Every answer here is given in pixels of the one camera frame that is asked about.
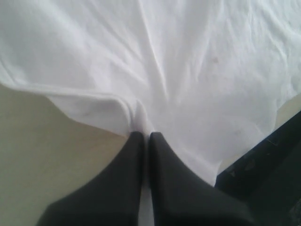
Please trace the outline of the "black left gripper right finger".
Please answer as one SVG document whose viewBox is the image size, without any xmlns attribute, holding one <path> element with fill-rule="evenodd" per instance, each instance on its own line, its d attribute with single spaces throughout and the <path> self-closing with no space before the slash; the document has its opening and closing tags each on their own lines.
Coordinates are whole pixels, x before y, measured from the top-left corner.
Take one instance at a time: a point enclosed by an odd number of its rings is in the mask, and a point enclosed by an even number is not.
<svg viewBox="0 0 301 226">
<path fill-rule="evenodd" d="M 157 226 L 254 226 L 249 208 L 194 174 L 163 135 L 149 139 L 149 176 Z"/>
</svg>

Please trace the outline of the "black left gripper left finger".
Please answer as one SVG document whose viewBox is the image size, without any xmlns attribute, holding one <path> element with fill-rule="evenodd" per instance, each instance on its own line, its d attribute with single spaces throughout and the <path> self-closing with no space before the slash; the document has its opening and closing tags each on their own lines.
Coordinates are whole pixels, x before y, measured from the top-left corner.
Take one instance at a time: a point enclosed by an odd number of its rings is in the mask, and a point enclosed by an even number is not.
<svg viewBox="0 0 301 226">
<path fill-rule="evenodd" d="M 39 226 L 136 226 L 144 137 L 132 132 L 113 161 L 77 191 L 50 204 Z"/>
</svg>

